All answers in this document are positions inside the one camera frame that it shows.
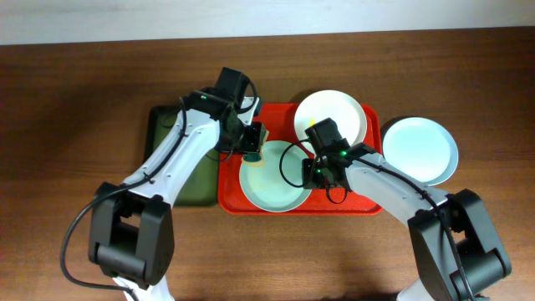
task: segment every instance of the red placemat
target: red placemat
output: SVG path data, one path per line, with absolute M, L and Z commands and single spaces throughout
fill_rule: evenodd
M 299 104 L 264 104 L 260 116 L 254 121 L 260 121 L 269 130 L 267 140 L 284 140 L 295 142 L 298 137 L 293 128 L 293 117 Z M 382 153 L 379 119 L 377 114 L 368 105 L 362 105 L 368 121 L 368 131 L 364 143 L 374 147 Z M 313 190 L 308 199 L 299 207 L 289 212 L 265 212 L 255 207 L 243 194 L 240 187 L 241 156 L 231 158 L 219 165 L 217 183 L 217 199 L 219 205 L 231 214 L 241 215 L 374 215 L 381 211 L 381 207 L 365 196 L 349 193 L 342 204 L 336 205 L 327 199 L 325 190 Z M 330 192 L 334 200 L 344 198 L 344 189 L 337 188 Z

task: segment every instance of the wooden table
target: wooden table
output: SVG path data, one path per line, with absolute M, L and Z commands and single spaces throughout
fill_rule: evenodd
M 441 188 L 469 187 L 512 260 L 485 293 L 535 298 L 535 28 L 0 48 L 0 298 L 123 300 L 59 271 L 67 226 L 102 181 L 141 164 L 151 107 L 212 85 L 222 66 L 267 102 L 337 89 L 396 116 L 436 120 L 461 161 Z M 320 299 L 397 292 L 417 278 L 408 231 L 373 217 L 236 217 L 173 211 L 168 272 L 179 300 Z M 71 241 L 75 277 L 111 283 L 87 259 L 89 219 Z

